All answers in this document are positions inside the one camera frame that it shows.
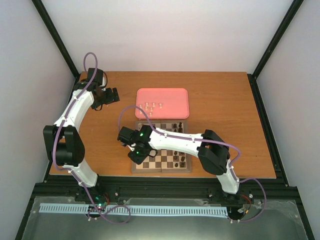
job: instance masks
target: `wooden table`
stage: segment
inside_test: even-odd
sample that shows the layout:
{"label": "wooden table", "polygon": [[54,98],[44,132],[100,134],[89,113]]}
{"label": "wooden table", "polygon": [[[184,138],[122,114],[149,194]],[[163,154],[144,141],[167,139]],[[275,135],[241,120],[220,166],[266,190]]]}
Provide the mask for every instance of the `wooden table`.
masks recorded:
{"label": "wooden table", "polygon": [[[117,141],[118,116],[128,105],[135,105],[140,88],[185,88],[188,91],[189,133],[215,131],[226,143],[237,146],[242,156],[234,164],[238,177],[276,178],[255,101],[245,72],[107,72],[108,87],[116,87],[120,101],[91,108],[80,126],[85,159],[102,176],[213,177],[192,157],[192,172],[131,173],[129,149]],[[128,109],[121,125],[134,128],[135,110]],[[231,149],[231,158],[236,152]],[[61,174],[54,167],[50,174]]]}

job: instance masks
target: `white enclosure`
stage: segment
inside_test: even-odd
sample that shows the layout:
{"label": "white enclosure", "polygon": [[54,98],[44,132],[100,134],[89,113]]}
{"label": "white enclosure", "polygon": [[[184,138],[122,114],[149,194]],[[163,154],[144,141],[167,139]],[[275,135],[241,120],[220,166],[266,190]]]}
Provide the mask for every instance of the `white enclosure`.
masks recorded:
{"label": "white enclosure", "polygon": [[0,12],[0,239],[13,240],[48,165],[42,130],[74,78],[31,1],[2,1]]}
{"label": "white enclosure", "polygon": [[[292,0],[43,0],[76,68],[253,73]],[[320,2],[304,1],[258,78],[289,182],[320,239]],[[0,9],[1,239],[13,240],[48,165],[43,128],[74,77],[31,0]],[[93,60],[87,61],[93,66]]]}
{"label": "white enclosure", "polygon": [[320,239],[320,1],[304,1],[258,78],[291,186]]}
{"label": "white enclosure", "polygon": [[292,0],[44,0],[76,67],[252,73]]}

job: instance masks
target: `robotic arm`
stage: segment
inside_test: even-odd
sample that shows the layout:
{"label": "robotic arm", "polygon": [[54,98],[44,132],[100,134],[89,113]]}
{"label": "robotic arm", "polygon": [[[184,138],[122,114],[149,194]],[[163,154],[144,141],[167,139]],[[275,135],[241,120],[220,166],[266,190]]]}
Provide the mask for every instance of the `robotic arm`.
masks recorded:
{"label": "robotic arm", "polygon": [[193,155],[199,158],[205,171],[216,175],[224,192],[237,193],[239,179],[232,175],[233,170],[229,167],[229,147],[205,142],[205,140],[223,142],[214,131],[205,130],[203,134],[171,132],[160,128],[156,128],[156,131],[152,130],[150,125],[143,125],[140,131],[122,127],[117,139],[123,146],[130,148],[128,157],[136,164],[141,164],[147,156],[154,157],[150,155],[151,151],[157,154],[161,149]]}
{"label": "robotic arm", "polygon": [[[94,68],[89,68],[87,80],[80,81],[74,86],[72,100],[62,116],[54,125],[47,125],[43,129],[48,159],[53,161],[54,142],[58,137],[55,152],[56,164],[68,169],[68,172],[77,178],[79,185],[87,188],[97,187],[99,184],[97,183],[98,175],[92,171],[85,160],[85,147],[78,133],[80,124],[90,107],[97,110],[103,104],[120,100],[116,88],[105,88],[108,83],[107,76],[104,78],[104,72],[100,69],[97,69],[93,81],[79,96],[93,73]],[[58,128],[61,128],[59,136],[57,136]],[[140,131],[123,127],[117,139],[130,148],[128,156],[137,164],[141,164],[147,156],[150,156],[152,150],[156,153],[161,149],[184,152],[199,158],[204,170],[217,176],[224,192],[236,194],[239,189],[239,179],[229,167],[229,147],[206,142],[210,140],[223,142],[211,130],[205,130],[203,134],[185,134],[160,128],[154,131],[149,125],[142,126]]]}
{"label": "robotic arm", "polygon": [[119,101],[119,95],[116,88],[105,88],[108,79],[103,77],[104,72],[97,69],[96,75],[88,88],[77,98],[79,93],[88,84],[88,79],[94,74],[94,68],[89,68],[87,79],[77,82],[73,87],[71,99],[76,101],[72,103],[71,100],[63,112],[62,116],[54,123],[54,125],[47,125],[43,129],[44,142],[48,159],[53,161],[53,146],[57,134],[57,130],[62,126],[60,135],[58,136],[58,144],[56,146],[55,160],[58,166],[68,169],[79,179],[80,186],[94,187],[97,183],[98,175],[91,170],[90,166],[85,160],[85,146],[78,134],[80,124],[91,107],[97,110],[103,104],[111,104]]}

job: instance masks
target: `chessboard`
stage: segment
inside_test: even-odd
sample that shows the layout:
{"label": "chessboard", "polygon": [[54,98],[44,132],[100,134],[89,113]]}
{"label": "chessboard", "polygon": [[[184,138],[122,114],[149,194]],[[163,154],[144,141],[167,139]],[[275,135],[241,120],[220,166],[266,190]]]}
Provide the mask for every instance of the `chessboard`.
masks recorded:
{"label": "chessboard", "polygon": [[[187,121],[185,120],[155,120],[151,121],[155,128],[161,128],[170,132],[187,133]],[[147,121],[136,121],[135,129],[140,130]],[[147,156],[141,164],[132,162],[132,173],[190,173],[191,155],[172,150],[158,150],[155,157]]]}

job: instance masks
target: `pink tray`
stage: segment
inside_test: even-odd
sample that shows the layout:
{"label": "pink tray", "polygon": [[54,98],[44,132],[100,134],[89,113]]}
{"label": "pink tray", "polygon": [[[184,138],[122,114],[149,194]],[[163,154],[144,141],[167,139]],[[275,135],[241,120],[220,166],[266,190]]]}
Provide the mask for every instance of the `pink tray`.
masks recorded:
{"label": "pink tray", "polygon": [[[141,105],[150,119],[186,119],[189,117],[188,92],[184,88],[140,88],[136,93],[136,105],[138,107]],[[135,116],[138,119],[145,119],[138,109],[135,110]]]}

